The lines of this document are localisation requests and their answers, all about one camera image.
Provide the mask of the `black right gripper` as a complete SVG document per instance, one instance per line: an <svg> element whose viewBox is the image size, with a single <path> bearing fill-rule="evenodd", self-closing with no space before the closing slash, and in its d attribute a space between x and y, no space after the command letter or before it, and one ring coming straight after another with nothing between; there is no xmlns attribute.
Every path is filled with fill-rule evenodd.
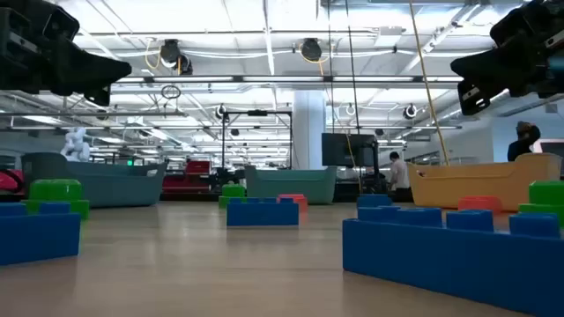
<svg viewBox="0 0 564 317"><path fill-rule="evenodd" d="M457 58L450 68L463 79L457 86L462 114L479 113L505 90L512 96L523 96L543 61L543 46L524 32L497 48Z"/></svg>

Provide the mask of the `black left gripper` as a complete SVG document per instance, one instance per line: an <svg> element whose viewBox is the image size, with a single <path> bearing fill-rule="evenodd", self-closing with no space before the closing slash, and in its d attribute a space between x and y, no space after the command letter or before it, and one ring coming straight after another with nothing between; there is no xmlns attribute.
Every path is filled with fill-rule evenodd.
<svg viewBox="0 0 564 317"><path fill-rule="evenodd" d="M106 106L129 63L93 55L73 42L79 23L62 8L1 10L1 88L60 96L81 93Z"/></svg>

